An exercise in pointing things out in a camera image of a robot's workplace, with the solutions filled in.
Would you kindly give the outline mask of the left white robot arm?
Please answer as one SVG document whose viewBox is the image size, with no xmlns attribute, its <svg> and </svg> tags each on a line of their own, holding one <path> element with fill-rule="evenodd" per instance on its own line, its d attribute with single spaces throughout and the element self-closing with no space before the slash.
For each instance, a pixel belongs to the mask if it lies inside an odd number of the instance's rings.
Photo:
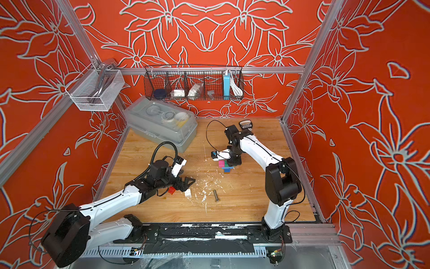
<svg viewBox="0 0 430 269">
<path fill-rule="evenodd" d="M 110 223 L 106 220 L 147 201 L 157 195 L 159 189 L 172 187 L 186 192 L 196 180 L 181 177 L 185 164 L 184 159 L 172 165 L 165 160 L 157 160 L 117 193 L 86 205 L 66 205 L 58 210 L 42 237 L 42 247 L 57 267 L 62 268 L 74 263 L 89 249 L 128 238 L 141 226 L 136 217 L 127 215 Z"/>
</svg>

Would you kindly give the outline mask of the white 2x2 lego brick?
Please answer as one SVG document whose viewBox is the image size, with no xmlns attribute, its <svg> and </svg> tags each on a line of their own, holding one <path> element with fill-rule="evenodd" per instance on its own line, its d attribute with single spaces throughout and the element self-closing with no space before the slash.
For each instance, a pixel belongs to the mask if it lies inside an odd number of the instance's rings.
<svg viewBox="0 0 430 269">
<path fill-rule="evenodd" d="M 191 197 L 191 190 L 190 189 L 187 189 L 185 192 L 184 192 L 184 194 L 185 194 L 185 197 Z"/>
</svg>

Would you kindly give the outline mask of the red 2x4 lego brick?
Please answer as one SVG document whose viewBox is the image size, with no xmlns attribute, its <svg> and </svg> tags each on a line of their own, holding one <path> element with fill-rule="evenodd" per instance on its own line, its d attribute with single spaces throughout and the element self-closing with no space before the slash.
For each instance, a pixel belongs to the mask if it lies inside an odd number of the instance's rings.
<svg viewBox="0 0 430 269">
<path fill-rule="evenodd" d="M 173 195 L 176 192 L 176 189 L 174 187 L 170 187 L 168 192 Z"/>
</svg>

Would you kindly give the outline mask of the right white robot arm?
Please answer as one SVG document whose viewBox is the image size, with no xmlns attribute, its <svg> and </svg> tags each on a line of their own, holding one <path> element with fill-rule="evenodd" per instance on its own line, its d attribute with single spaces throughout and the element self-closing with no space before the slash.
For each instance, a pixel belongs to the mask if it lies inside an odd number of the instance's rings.
<svg viewBox="0 0 430 269">
<path fill-rule="evenodd" d="M 292 158 L 283 158 L 264 146 L 248 129 L 238 130 L 231 125 L 225 128 L 228 139 L 226 150 L 217 155 L 230 167 L 242 164 L 242 154 L 247 154 L 265 172 L 265 192 L 269 198 L 266 214 L 262 218 L 262 236 L 269 242 L 287 240 L 288 229 L 285 222 L 288 209 L 302 192 L 297 165 Z"/>
</svg>

